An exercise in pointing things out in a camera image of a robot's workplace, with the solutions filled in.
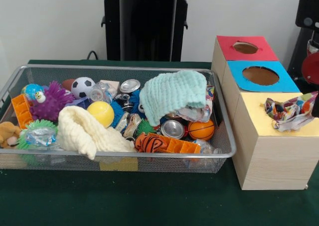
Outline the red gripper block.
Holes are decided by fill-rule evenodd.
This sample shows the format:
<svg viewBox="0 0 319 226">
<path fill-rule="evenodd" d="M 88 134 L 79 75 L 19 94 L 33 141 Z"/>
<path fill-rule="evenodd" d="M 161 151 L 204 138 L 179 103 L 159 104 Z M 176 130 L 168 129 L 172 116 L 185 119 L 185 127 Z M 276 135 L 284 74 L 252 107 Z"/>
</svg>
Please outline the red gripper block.
<svg viewBox="0 0 319 226">
<path fill-rule="evenodd" d="M 306 57 L 302 63 L 302 76 L 310 84 L 319 84 L 319 53 L 313 53 Z M 316 91 L 316 97 L 312 109 L 312 116 L 319 117 L 319 92 Z"/>
</svg>

